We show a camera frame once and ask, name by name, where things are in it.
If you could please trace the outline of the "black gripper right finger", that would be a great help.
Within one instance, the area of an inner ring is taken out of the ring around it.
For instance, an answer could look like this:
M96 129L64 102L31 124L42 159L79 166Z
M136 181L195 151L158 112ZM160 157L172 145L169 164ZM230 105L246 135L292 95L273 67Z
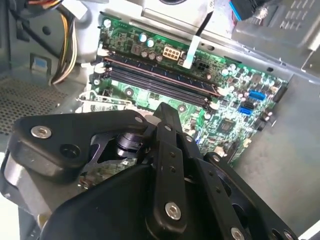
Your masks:
M295 240L296 234L216 153L200 153L167 107L186 174L187 225L172 240Z

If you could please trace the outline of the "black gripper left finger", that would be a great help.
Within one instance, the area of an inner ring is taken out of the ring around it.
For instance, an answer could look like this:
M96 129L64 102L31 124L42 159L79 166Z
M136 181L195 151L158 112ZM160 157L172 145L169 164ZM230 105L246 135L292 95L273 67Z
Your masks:
M151 123L134 110L27 116L13 125L1 193L36 219L42 233L68 200L137 165L183 167L178 132L161 103Z

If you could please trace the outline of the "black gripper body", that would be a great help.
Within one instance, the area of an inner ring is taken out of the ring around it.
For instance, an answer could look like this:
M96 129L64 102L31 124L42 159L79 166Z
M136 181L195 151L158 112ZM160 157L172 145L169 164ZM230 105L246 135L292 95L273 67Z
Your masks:
M135 165L59 206L42 240L220 240L203 191L173 164Z

